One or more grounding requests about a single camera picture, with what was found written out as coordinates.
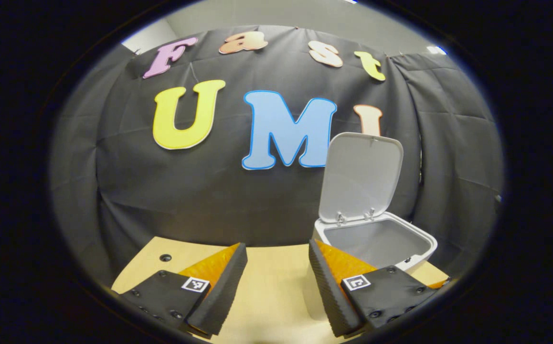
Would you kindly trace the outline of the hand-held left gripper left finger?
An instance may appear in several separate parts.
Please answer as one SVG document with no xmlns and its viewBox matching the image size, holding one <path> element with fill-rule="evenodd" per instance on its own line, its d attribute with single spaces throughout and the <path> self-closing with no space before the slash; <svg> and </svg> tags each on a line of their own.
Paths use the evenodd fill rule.
<svg viewBox="0 0 553 344">
<path fill-rule="evenodd" d="M 119 275 L 119 295 L 171 330 L 210 339 L 229 315 L 248 262 L 237 243 L 176 271 L 173 250 L 148 243 Z"/>
</svg>

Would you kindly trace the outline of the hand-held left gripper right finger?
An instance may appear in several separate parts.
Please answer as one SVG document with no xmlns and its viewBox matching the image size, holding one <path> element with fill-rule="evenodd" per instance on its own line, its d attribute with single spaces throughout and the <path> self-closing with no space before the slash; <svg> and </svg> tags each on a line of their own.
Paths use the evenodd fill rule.
<svg viewBox="0 0 553 344">
<path fill-rule="evenodd" d="M 449 282 L 431 263 L 403 270 L 377 268 L 343 250 L 311 239 L 308 246 L 322 308 L 335 337 L 353 337 L 401 318 Z"/>
</svg>

